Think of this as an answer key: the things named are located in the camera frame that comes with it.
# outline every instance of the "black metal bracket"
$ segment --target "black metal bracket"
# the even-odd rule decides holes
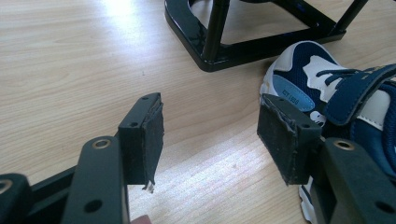
[[[303,0],[244,1],[273,2],[286,9],[309,28],[226,45],[221,44],[220,41],[230,0],[213,0],[207,28],[191,12],[191,6],[195,0],[165,0],[165,17],[169,25],[202,70],[214,72],[273,57],[291,44],[302,40],[313,40],[319,43],[339,40],[368,0],[353,1],[338,22],[331,20]]]
[[[394,223],[396,181],[363,147],[323,139],[321,128],[280,97],[263,94],[257,131],[287,184],[314,181],[311,200],[318,223]]]
[[[163,150],[159,93],[141,97],[114,137],[88,141],[78,165],[30,187],[0,175],[0,224],[129,223],[127,185],[150,189]]]

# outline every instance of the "wooden floor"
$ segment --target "wooden floor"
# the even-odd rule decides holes
[[[308,1],[337,20],[352,2]],[[192,10],[208,21],[210,1]],[[270,3],[232,0],[223,42],[304,28]],[[396,4],[372,0],[325,47],[345,67],[395,63]],[[259,87],[274,58],[201,71],[164,17],[162,0],[3,0],[0,173],[37,183],[113,135],[136,100],[159,91],[164,147],[153,194],[130,187],[131,218],[153,223],[305,223],[256,134]]]

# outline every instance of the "shoe lace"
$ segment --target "shoe lace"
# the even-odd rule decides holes
[[[324,81],[324,83],[329,86],[332,82],[334,82],[335,80],[337,80],[338,78],[346,78],[346,77],[351,77],[354,74],[357,74],[361,72],[358,69],[341,69],[341,70],[323,70],[317,73],[317,77],[321,77],[323,75],[328,75],[328,74],[332,74],[332,76],[326,78],[326,80]],[[335,88],[337,89],[338,86],[341,84],[342,81],[340,81]]]

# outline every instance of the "black metal frame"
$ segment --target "black metal frame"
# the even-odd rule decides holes
[[[136,102],[114,137],[88,141],[77,166],[32,187],[24,175],[0,175],[0,224],[129,224],[127,185],[151,190],[162,149],[163,103],[152,93]]]
[[[207,29],[191,12],[195,0],[165,0],[165,17],[197,65],[206,72],[214,72],[276,56],[301,40],[319,43],[339,40],[367,1],[354,0],[341,19],[335,22],[303,0],[274,0],[271,2],[286,9],[309,28],[231,45],[220,43],[230,0],[213,0]]]

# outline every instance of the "shoe sole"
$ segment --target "shoe sole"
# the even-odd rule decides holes
[[[315,209],[314,206],[312,205],[311,202],[309,202],[309,195],[307,195],[307,192],[303,189],[304,186],[300,185],[298,187],[298,192],[301,198],[301,209],[303,210],[303,215],[305,220],[317,224],[317,218],[315,215]]]
[[[264,76],[264,80],[262,86],[260,87],[260,104],[262,104],[262,94],[267,93],[271,95],[278,96],[277,92],[275,91],[273,85],[273,75],[274,75],[274,67],[276,65],[276,61],[274,61],[271,66],[268,68],[267,73]]]

